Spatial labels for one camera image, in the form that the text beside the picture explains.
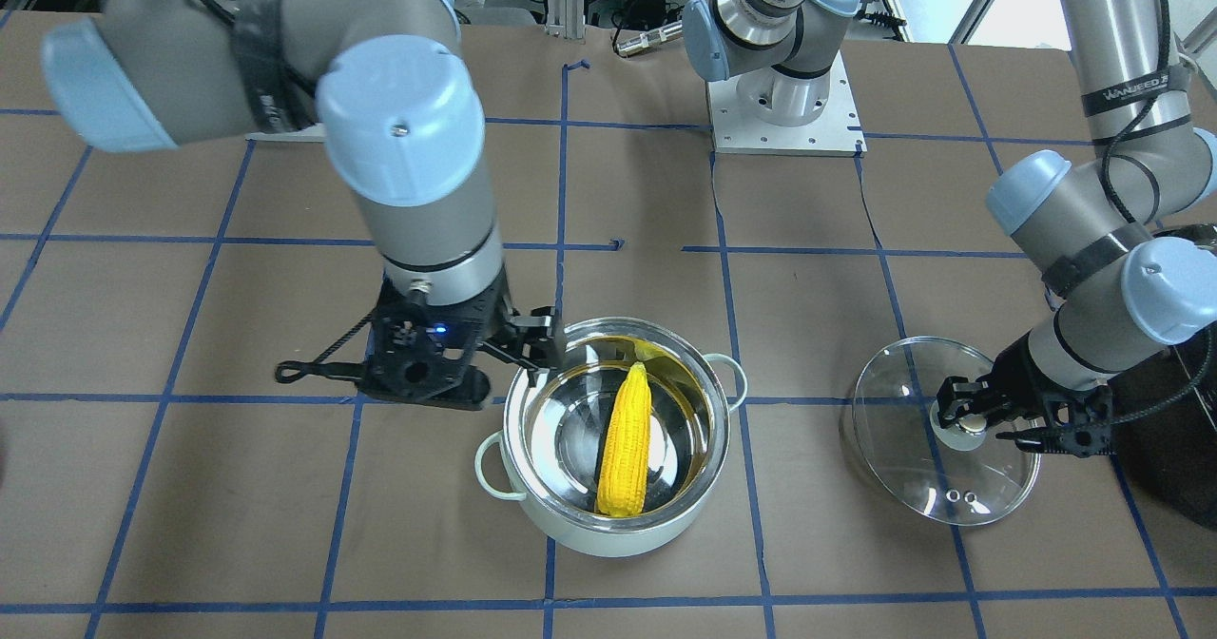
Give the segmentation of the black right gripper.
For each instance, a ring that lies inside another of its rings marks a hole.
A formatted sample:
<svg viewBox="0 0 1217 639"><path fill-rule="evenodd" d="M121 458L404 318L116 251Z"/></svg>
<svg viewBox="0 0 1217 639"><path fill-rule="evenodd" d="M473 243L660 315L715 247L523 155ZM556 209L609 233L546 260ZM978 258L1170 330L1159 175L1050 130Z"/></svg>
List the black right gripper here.
<svg viewBox="0 0 1217 639"><path fill-rule="evenodd" d="M357 361L279 361L275 382L331 379L357 383L371 399L479 411L490 379L473 365L481 352L512 363L529 379L566 369L567 340L556 306L514 314L504 271L470 299L434 306L417 291L404 295L387 278L371 312L371 353Z"/></svg>

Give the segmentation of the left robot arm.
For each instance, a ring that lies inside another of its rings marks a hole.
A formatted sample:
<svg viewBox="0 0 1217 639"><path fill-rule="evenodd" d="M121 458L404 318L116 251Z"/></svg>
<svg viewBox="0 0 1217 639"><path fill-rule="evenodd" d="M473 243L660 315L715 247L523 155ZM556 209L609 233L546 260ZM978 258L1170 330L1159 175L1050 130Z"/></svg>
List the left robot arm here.
<svg viewBox="0 0 1217 639"><path fill-rule="evenodd" d="M1170 0L1061 0L1095 157L1042 150L992 185L987 209L1062 299L978 379L944 379L942 433L1006 433L1023 452L1111 452L1110 383L1215 323L1215 254L1149 223L1215 194L1215 136L1191 127L1190 72L1174 51ZM691 0L688 62L708 83L739 80L778 127L817 119L846 21L860 0Z"/></svg>

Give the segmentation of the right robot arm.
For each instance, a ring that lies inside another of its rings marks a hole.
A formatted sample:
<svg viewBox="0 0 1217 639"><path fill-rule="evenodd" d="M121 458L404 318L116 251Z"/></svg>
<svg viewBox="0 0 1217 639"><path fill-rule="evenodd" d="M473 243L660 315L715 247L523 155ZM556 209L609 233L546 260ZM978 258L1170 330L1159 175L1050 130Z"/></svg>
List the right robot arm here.
<svg viewBox="0 0 1217 639"><path fill-rule="evenodd" d="M279 363L378 400L478 411L483 352L526 379L565 365L556 308L514 309L484 110L453 0L100 0L43 40L57 110L88 145L153 152L323 127L383 260L364 361Z"/></svg>

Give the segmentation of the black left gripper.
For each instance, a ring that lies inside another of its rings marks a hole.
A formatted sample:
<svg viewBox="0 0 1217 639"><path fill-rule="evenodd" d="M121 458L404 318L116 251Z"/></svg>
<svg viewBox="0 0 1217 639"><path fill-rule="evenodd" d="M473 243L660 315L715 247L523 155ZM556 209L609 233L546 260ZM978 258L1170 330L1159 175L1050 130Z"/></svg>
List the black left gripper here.
<svg viewBox="0 0 1217 639"><path fill-rule="evenodd" d="M1032 360L1025 335L996 358L986 379L948 376L937 392L940 428L993 428L1017 419L1038 419L1002 431L1017 450L1043 455L1114 455L1114 396L1105 383L1069 389L1047 379Z"/></svg>

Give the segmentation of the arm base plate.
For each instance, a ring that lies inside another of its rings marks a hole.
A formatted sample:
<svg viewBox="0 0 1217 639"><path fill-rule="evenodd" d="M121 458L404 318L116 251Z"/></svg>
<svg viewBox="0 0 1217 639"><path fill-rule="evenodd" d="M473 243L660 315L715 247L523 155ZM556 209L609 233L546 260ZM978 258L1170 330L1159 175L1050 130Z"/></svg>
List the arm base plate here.
<svg viewBox="0 0 1217 639"><path fill-rule="evenodd" d="M809 80L758 68L705 88L719 155L860 157L868 152L842 54L836 54L826 74Z"/></svg>

